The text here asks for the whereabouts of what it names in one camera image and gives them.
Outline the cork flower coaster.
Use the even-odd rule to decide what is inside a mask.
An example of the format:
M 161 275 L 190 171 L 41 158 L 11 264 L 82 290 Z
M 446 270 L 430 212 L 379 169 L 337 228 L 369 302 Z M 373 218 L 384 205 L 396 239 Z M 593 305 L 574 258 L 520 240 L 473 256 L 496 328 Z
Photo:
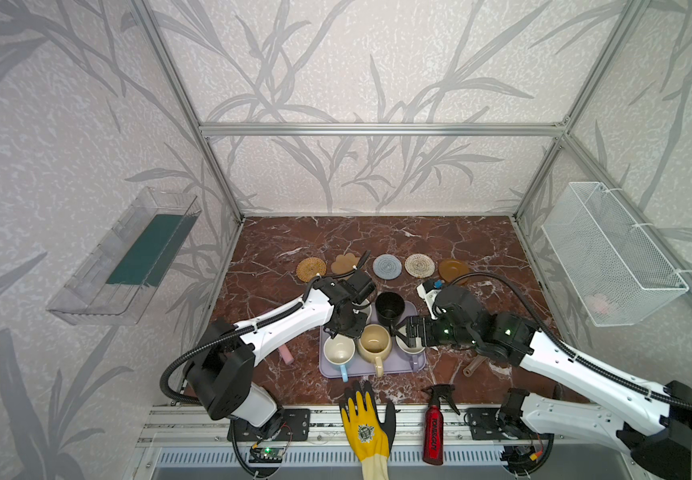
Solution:
M 359 264 L 360 258 L 353 253 L 337 255 L 331 264 L 331 273 L 334 275 L 350 273 Z

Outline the black mug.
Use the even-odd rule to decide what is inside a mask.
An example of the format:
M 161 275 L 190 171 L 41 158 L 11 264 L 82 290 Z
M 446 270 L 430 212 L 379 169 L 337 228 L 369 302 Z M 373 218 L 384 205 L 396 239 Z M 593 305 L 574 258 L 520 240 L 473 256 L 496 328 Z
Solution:
M 382 292 L 375 301 L 375 311 L 378 322 L 387 329 L 391 329 L 405 311 L 404 298 L 395 292 Z

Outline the brown wooden round coaster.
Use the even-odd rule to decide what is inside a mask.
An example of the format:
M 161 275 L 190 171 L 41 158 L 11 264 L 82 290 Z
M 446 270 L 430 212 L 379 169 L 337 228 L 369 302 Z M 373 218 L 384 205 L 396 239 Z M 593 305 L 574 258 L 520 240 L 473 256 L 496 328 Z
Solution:
M 442 260 L 439 263 L 438 270 L 441 279 L 448 284 L 471 272 L 466 263 L 452 258 Z

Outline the grey round coaster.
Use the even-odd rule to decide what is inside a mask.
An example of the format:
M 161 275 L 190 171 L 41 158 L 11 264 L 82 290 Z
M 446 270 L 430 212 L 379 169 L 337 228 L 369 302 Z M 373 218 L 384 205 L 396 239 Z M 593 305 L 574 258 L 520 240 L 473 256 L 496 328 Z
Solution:
M 402 274 L 402 271 L 402 262 L 392 254 L 382 254 L 373 262 L 374 274 L 383 280 L 394 280 Z

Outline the woven tan round coaster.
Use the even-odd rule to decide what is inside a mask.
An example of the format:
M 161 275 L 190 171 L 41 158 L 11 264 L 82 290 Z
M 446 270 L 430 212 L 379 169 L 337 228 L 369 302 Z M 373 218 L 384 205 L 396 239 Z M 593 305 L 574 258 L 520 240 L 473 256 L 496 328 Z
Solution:
M 325 261 L 317 257 L 308 257 L 302 260 L 296 267 L 297 278 L 304 283 L 327 273 Z

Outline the cream woven round coaster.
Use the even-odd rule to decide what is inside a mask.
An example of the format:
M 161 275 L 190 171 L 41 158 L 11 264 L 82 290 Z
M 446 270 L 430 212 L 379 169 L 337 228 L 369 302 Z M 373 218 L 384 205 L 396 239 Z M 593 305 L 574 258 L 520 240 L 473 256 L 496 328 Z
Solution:
M 408 274 L 419 279 L 429 278 L 436 271 L 434 260 L 421 253 L 410 255 L 405 260 L 404 267 Z

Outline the white speckled mug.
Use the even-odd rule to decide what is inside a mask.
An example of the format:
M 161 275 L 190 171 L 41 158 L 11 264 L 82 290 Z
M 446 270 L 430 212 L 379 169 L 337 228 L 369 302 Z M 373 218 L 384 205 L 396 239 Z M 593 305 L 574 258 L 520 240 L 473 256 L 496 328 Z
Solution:
M 372 302 L 369 299 L 365 299 L 363 302 L 359 304 L 360 311 L 362 313 L 365 313 L 368 318 L 371 317 L 372 311 L 373 311 L 373 305 Z

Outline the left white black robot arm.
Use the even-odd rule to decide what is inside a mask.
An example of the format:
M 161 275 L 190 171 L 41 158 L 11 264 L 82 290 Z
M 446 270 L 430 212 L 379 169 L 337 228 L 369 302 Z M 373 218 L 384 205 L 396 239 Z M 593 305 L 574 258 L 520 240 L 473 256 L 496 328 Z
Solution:
M 274 310 L 234 324 L 216 322 L 197 347 L 165 368 L 159 388 L 175 402 L 202 406 L 213 420 L 242 420 L 267 438 L 282 427 L 284 408 L 253 382 L 255 368 L 309 330 L 358 338 L 368 323 L 364 303 L 375 289 L 370 275 L 359 269 L 317 276 L 302 295 Z

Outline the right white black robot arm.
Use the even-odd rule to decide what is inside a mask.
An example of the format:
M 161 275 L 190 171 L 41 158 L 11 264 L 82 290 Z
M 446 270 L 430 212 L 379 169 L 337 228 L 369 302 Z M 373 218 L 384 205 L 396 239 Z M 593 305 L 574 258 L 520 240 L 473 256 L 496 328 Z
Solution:
M 412 345 L 472 349 L 554 380 L 585 397 L 575 403 L 512 388 L 496 422 L 510 437 L 565 436 L 627 454 L 662 479 L 692 476 L 692 388 L 636 377 L 571 347 L 553 333 L 526 296 L 505 277 L 488 278 L 507 286 L 528 314 L 491 313 L 463 286 L 427 280 L 417 288 L 429 309 L 411 316 L 401 337 Z

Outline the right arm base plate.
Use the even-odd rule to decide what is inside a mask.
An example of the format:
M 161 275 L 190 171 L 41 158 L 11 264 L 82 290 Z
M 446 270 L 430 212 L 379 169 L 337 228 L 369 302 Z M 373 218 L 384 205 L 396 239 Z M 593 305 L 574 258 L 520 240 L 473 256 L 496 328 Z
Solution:
M 519 416 L 502 413 L 499 407 L 470 407 L 465 410 L 464 423 L 473 440 L 548 441 L 553 434 L 538 434 Z

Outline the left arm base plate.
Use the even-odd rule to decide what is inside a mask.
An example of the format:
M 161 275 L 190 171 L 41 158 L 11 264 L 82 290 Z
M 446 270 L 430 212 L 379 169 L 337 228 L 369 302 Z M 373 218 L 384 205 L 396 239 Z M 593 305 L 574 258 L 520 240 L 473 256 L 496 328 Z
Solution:
M 283 408 L 263 426 L 256 427 L 244 419 L 232 419 L 229 440 L 248 441 L 306 441 L 311 422 L 310 409 Z

